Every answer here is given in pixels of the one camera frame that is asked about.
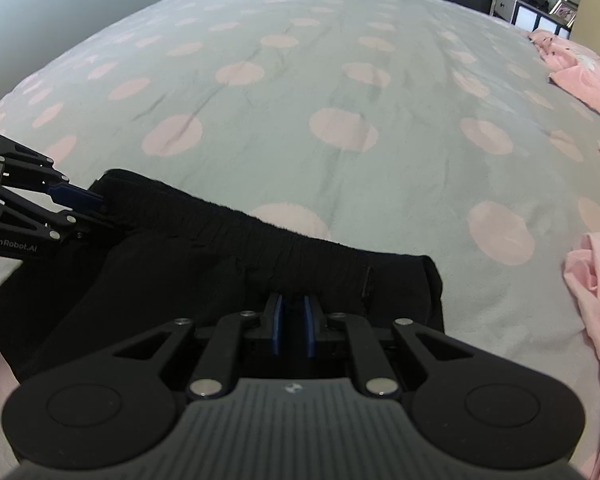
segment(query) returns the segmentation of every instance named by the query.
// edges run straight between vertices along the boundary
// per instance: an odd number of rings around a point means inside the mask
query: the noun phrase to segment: picture frame
[[[570,0],[558,0],[549,14],[571,28],[578,13],[578,4]]]

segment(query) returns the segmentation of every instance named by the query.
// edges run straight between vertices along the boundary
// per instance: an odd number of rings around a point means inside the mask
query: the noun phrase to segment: bedsheet
[[[586,472],[600,367],[561,265],[600,232],[600,116],[548,72],[518,31],[441,0],[164,0],[23,80],[0,132],[78,186],[126,168],[314,237],[429,254],[447,333],[580,396]],[[0,258],[0,282],[14,265]],[[0,408],[14,386],[0,356]],[[0,476],[15,465],[0,428]]]

